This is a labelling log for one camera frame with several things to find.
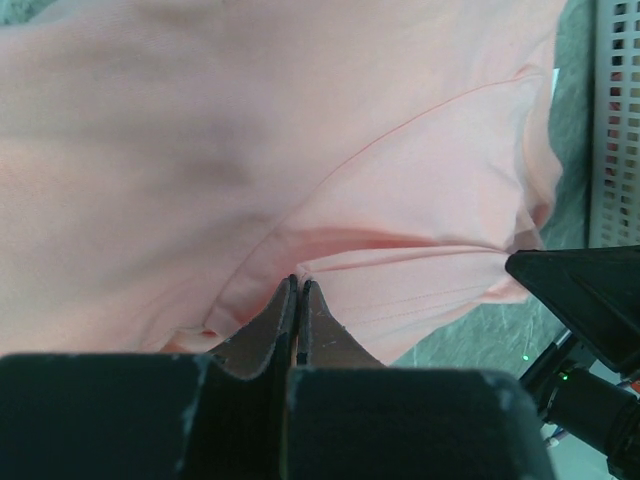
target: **metal mesh basket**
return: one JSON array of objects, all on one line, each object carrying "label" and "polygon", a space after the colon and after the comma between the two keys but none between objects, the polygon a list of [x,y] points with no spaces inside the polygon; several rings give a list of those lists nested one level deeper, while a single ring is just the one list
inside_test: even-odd
[{"label": "metal mesh basket", "polygon": [[640,244],[640,1],[599,0],[591,247]]}]

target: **perforated metal panel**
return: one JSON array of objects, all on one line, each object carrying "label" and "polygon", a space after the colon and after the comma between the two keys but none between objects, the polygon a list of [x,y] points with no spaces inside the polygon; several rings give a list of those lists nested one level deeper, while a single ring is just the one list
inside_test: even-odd
[{"label": "perforated metal panel", "polygon": [[599,0],[591,247],[640,244],[640,1]]}]

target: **pink shirt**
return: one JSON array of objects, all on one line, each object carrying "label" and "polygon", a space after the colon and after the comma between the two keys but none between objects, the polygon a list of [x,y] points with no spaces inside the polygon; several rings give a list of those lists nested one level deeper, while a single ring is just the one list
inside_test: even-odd
[{"label": "pink shirt", "polygon": [[391,362],[526,292],[564,0],[60,0],[0,30],[0,354],[207,350],[289,273]]}]

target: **pink fabric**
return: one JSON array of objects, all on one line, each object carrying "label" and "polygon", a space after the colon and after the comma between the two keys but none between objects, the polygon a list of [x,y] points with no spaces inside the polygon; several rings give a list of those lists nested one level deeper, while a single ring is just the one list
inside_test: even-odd
[{"label": "pink fabric", "polygon": [[524,292],[564,0],[60,0],[0,30],[0,353],[211,348],[289,273],[390,362]]}]

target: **gray floor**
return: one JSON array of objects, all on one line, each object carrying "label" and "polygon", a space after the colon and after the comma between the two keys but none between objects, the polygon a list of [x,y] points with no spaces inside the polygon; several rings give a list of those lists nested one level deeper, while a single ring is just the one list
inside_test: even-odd
[{"label": "gray floor", "polygon": [[[0,24],[25,22],[52,1],[0,0]],[[565,174],[555,214],[542,232],[549,249],[586,245],[594,19],[595,0],[569,0],[560,20],[556,66],[561,71],[549,131]],[[520,375],[561,328],[535,299],[486,305],[422,340],[398,365],[497,368]]]}]

